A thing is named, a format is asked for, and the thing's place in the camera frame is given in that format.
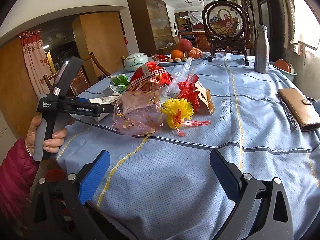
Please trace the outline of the red jacket left forearm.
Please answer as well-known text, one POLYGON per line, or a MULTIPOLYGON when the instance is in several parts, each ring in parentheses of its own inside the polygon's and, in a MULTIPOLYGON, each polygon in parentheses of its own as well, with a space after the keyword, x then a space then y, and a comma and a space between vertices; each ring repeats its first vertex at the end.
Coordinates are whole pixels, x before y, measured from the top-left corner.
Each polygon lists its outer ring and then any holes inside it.
POLYGON ((6 220, 16 221, 21 215, 39 164, 28 153, 23 139, 8 151, 0 170, 1 216, 6 220))

